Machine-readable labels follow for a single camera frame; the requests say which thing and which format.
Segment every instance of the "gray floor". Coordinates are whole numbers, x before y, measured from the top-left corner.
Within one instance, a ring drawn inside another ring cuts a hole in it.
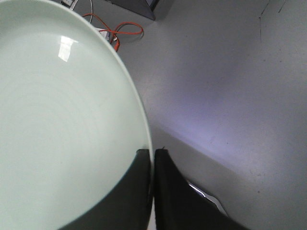
[[[153,22],[94,0],[111,27],[145,28],[141,40],[122,36],[118,54],[153,147],[252,230],[307,227],[307,2],[283,3],[160,0]]]

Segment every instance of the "metal part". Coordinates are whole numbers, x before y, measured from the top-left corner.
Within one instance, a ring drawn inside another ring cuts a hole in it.
[[[212,195],[209,195],[207,193],[205,193],[204,191],[200,190],[198,187],[196,187],[195,185],[193,185],[190,181],[188,181],[188,184],[190,185],[191,188],[193,188],[199,195],[203,196],[204,198],[208,199],[209,201],[211,201],[212,203],[214,203],[217,207],[217,209],[223,213],[225,216],[228,216],[225,209],[223,208],[222,204],[220,203],[220,201],[215,198]]]

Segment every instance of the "plate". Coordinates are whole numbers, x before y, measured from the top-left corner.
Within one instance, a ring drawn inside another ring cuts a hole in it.
[[[1,229],[57,229],[150,149],[123,63],[86,20],[45,0],[0,2]]]

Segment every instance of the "power strip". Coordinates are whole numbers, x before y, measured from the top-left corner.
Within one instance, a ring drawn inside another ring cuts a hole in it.
[[[61,4],[64,5],[64,6],[70,7],[73,2],[74,2],[74,0],[62,0]]]

